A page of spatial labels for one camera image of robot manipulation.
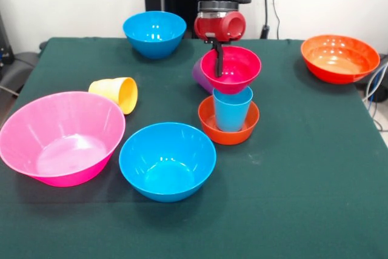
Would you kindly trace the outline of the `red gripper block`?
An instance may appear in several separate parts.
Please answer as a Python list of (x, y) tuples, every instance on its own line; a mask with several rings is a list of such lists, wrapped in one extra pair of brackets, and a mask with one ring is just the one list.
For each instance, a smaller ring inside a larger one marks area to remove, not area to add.
[(238, 41), (246, 30), (245, 17), (238, 11), (231, 12), (199, 12), (195, 19), (196, 35), (211, 44), (212, 49), (204, 54), (203, 64), (206, 65), (208, 54), (215, 51), (215, 73), (222, 77), (223, 49), (222, 42)]

